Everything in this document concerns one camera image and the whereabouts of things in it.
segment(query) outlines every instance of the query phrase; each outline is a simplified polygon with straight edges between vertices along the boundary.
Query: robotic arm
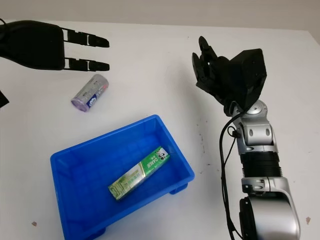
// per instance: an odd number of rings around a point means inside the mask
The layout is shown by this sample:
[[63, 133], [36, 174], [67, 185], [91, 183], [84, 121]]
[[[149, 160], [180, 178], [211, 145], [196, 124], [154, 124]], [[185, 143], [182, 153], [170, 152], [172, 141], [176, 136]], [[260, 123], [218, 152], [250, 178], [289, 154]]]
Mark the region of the robotic arm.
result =
[[[195, 53], [192, 55], [196, 85], [224, 106], [224, 113], [232, 117], [229, 123], [236, 127], [234, 134], [244, 175], [242, 191], [248, 194], [240, 200], [242, 238], [299, 240], [299, 219], [288, 180], [279, 166], [275, 134], [267, 120], [268, 108], [259, 100], [267, 77], [262, 50], [245, 50], [228, 60], [217, 57], [202, 36], [199, 46], [200, 58]], [[221, 177], [223, 193], [224, 178]], [[228, 214], [227, 223], [234, 239], [232, 232], [236, 229]]]

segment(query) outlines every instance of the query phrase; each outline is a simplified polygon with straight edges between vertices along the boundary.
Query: white surface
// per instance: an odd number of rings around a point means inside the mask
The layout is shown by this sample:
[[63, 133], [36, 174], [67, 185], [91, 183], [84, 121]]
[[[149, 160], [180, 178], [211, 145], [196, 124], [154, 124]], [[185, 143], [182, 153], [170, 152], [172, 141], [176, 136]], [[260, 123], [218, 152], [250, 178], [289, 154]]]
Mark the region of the white surface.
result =
[[[66, 47], [68, 57], [109, 63], [111, 70], [102, 74], [110, 86], [84, 113], [70, 99], [94, 73], [40, 71], [0, 58], [0, 89], [10, 100], [0, 113], [0, 239], [63, 239], [50, 156], [152, 114], [162, 118], [196, 177], [179, 194], [167, 194], [110, 225], [100, 239], [229, 239], [218, 151], [219, 134], [228, 118], [212, 96], [195, 86], [191, 55], [200, 53], [200, 35], [218, 55], [228, 58], [245, 49], [263, 49], [268, 77], [260, 99], [269, 108], [280, 164], [300, 218], [301, 239], [316, 239], [320, 46], [308, 32], [56, 24], [110, 41], [110, 48]], [[226, 148], [231, 141], [225, 137]], [[227, 182], [238, 228], [239, 200], [245, 196], [241, 178], [242, 165], [234, 148]]]

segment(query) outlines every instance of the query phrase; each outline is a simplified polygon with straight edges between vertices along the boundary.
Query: green box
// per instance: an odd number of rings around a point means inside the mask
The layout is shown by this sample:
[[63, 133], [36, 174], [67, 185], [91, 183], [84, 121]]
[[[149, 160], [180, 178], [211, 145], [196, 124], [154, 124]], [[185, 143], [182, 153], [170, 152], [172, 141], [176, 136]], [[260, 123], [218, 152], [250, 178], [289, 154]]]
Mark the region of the green box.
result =
[[170, 155], [166, 150], [159, 146], [118, 180], [108, 186], [110, 192], [116, 200], [122, 199], [150, 177], [169, 157]]

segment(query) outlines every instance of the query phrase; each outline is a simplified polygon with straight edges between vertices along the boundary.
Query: silver can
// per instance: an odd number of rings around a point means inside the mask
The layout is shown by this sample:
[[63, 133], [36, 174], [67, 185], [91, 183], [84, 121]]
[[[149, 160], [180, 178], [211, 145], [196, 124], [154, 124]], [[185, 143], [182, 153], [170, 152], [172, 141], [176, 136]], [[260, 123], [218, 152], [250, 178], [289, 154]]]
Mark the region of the silver can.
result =
[[87, 112], [100, 95], [109, 87], [109, 82], [102, 75], [94, 75], [90, 81], [72, 98], [71, 103], [79, 110]]

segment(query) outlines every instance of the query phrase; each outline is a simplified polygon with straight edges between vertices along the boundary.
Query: blue tray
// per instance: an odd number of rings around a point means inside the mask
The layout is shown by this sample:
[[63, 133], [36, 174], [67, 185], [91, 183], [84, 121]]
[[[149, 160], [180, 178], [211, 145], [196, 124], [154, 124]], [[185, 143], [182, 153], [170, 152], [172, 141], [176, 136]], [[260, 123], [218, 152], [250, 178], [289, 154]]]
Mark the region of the blue tray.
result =
[[[108, 186], [158, 146], [170, 159], [116, 201]], [[195, 177], [164, 123], [152, 115], [51, 156], [60, 219], [66, 240], [92, 240], [144, 205], [185, 189]]]

